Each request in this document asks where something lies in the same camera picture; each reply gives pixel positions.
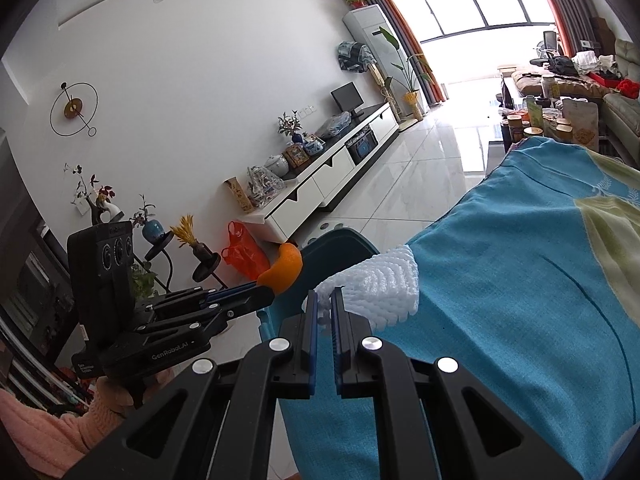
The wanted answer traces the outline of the person left hand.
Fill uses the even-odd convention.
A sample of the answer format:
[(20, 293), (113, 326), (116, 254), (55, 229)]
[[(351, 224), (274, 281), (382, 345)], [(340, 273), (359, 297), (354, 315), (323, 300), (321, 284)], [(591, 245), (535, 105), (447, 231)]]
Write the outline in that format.
[[(151, 400), (174, 377), (172, 368), (155, 374), (151, 378), (151, 385), (143, 393), (142, 401), (146, 403)], [(119, 426), (134, 409), (134, 399), (131, 394), (117, 382), (105, 376), (100, 377), (96, 383), (96, 397), (92, 404), (96, 405), (96, 408), (92, 408), (96, 412), (93, 419), (102, 434), (108, 434)]]

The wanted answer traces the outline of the pink sweater left forearm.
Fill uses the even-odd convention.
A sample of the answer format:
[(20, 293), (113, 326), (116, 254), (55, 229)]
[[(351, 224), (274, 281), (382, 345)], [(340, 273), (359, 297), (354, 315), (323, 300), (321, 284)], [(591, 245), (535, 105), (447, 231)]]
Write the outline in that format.
[(59, 479), (85, 457), (108, 434), (96, 426), (96, 414), (90, 403), (88, 412), (56, 417), (30, 408), (11, 393), (1, 393), (1, 421), (26, 460), (29, 468), (43, 479)]

